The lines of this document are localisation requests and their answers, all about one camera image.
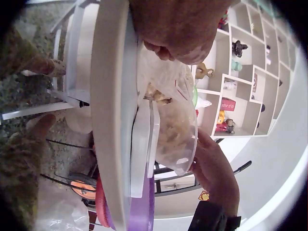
purple strap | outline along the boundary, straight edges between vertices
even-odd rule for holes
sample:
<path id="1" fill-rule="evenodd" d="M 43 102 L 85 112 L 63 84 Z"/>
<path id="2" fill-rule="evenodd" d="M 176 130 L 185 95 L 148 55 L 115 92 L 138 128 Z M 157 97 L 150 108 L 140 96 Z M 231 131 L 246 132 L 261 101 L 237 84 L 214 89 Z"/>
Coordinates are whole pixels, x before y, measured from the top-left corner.
<path id="1" fill-rule="evenodd" d="M 127 231 L 153 231 L 154 187 L 154 177 L 149 179 L 145 176 L 142 198 L 132 198 Z M 110 227 L 115 230 L 107 204 L 106 216 Z"/>

wrist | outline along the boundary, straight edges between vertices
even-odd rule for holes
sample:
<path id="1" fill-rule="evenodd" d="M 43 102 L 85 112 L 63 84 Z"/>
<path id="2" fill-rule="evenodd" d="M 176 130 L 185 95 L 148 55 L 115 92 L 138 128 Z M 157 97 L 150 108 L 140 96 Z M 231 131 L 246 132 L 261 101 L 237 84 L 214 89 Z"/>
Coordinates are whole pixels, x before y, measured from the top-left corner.
<path id="1" fill-rule="evenodd" d="M 238 204 L 240 202 L 240 191 L 237 183 L 213 186 L 209 194 L 210 201 L 222 206 L 226 216 L 237 216 Z"/>

red box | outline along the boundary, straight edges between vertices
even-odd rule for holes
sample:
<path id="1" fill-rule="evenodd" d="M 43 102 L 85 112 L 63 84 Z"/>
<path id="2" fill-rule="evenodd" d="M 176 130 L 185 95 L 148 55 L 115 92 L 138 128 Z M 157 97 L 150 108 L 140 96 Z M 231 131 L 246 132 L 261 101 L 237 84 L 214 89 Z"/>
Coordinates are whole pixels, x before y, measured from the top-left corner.
<path id="1" fill-rule="evenodd" d="M 221 99 L 221 105 L 220 105 L 220 110 L 225 110 L 225 111 L 234 111 L 235 108 L 235 101 L 231 100 L 229 98 L 222 97 Z"/>

red packaging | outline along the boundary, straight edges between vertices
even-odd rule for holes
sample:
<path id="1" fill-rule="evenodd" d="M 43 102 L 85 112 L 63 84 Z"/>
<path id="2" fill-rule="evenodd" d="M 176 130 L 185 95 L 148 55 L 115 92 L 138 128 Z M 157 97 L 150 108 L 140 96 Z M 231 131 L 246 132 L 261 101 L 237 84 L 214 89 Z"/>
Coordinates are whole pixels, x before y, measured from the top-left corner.
<path id="1" fill-rule="evenodd" d="M 227 131 L 227 122 L 222 122 L 222 124 L 216 124 L 216 132 L 226 132 Z"/>
<path id="2" fill-rule="evenodd" d="M 221 105 L 220 105 L 220 110 L 225 110 L 225 111 L 234 111 L 235 108 L 235 101 L 231 100 L 229 98 L 222 97 L 221 99 Z"/>

cube shelf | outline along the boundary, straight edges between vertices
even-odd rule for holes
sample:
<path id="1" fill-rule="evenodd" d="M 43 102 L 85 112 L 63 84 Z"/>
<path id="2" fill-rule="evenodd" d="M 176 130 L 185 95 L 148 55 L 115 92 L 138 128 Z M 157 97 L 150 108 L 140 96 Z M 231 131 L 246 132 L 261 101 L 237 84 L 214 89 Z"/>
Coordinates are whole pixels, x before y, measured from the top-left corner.
<path id="1" fill-rule="evenodd" d="M 212 139 L 267 136 L 274 127 L 292 83 L 297 50 L 289 24 L 274 15 L 266 1 L 260 6 L 253 0 L 237 0 L 228 9 L 224 30 L 217 29 L 203 61 L 214 70 L 213 76 L 195 80 L 199 98 L 212 103 L 199 108 L 197 118 Z M 240 58 L 232 52 L 237 40 L 248 47 Z M 241 64 L 240 71 L 232 69 L 232 60 Z M 230 81 L 236 87 L 224 89 Z M 234 134 L 215 131 L 223 97 L 235 101 L 234 111 L 225 111 L 235 123 Z"/>

